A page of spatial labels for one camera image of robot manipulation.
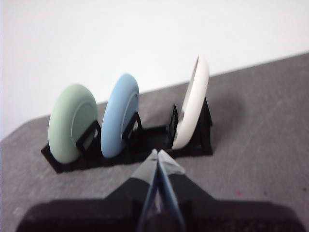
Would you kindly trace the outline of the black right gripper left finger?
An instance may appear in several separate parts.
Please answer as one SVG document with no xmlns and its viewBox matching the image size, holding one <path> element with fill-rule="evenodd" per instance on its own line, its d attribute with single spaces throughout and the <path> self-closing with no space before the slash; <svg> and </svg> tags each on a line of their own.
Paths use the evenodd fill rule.
<svg viewBox="0 0 309 232">
<path fill-rule="evenodd" d="M 132 176 L 105 198 L 61 199 L 31 207 L 19 232 L 133 232 L 157 168 L 153 149 Z"/>
</svg>

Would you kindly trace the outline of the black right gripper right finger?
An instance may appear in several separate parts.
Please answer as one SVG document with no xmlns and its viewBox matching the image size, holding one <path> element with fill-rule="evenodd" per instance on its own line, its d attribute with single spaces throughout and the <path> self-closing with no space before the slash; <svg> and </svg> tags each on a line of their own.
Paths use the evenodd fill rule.
<svg viewBox="0 0 309 232">
<path fill-rule="evenodd" d="M 289 207 L 272 202 L 220 200 L 192 181 L 166 151 L 158 161 L 181 225 L 188 232 L 304 232 Z"/>
</svg>

